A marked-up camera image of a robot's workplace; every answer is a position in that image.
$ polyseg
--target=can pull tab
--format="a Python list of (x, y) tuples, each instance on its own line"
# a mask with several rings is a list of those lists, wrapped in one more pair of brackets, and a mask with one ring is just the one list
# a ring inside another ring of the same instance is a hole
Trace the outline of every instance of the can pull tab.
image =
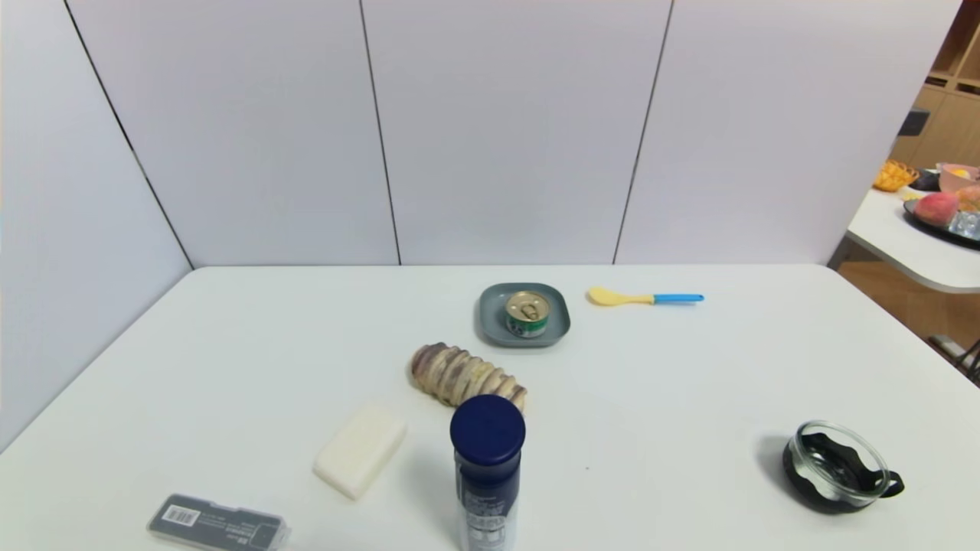
[(521, 306), (520, 307), (520, 312), (522, 314), (524, 314), (525, 316), (527, 316), (527, 318), (529, 320), (531, 320), (531, 321), (535, 321), (536, 322), (537, 319), (539, 318), (539, 316), (538, 316), (538, 307), (537, 306), (534, 306), (533, 304), (525, 304), (525, 305)]

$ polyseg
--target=blue spoon handle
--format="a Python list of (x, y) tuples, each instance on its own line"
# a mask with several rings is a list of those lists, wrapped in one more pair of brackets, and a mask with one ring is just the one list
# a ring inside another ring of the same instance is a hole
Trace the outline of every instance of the blue spoon handle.
[(658, 302), (701, 302), (705, 295), (654, 295), (654, 304)]

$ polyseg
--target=pink bowl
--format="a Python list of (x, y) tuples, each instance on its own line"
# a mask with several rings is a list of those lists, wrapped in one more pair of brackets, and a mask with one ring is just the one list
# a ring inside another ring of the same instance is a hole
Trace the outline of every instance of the pink bowl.
[[(953, 171), (967, 171), (970, 178), (957, 176)], [(967, 185), (975, 185), (978, 177), (980, 177), (980, 169), (976, 167), (945, 164), (939, 170), (939, 189), (947, 193), (956, 193)]]

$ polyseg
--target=blue bottle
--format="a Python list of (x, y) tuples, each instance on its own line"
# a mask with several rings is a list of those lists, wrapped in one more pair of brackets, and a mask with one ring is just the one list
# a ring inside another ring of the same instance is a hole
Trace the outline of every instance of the blue bottle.
[(514, 549), (524, 417), (493, 394), (466, 400), (449, 424), (463, 551)]

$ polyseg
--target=wooden floor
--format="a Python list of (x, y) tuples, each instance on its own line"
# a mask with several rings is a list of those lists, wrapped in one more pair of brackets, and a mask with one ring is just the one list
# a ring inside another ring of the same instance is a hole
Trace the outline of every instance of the wooden floor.
[(881, 261), (845, 262), (838, 272), (919, 338), (945, 334), (963, 348), (980, 338), (980, 294), (934, 291)]

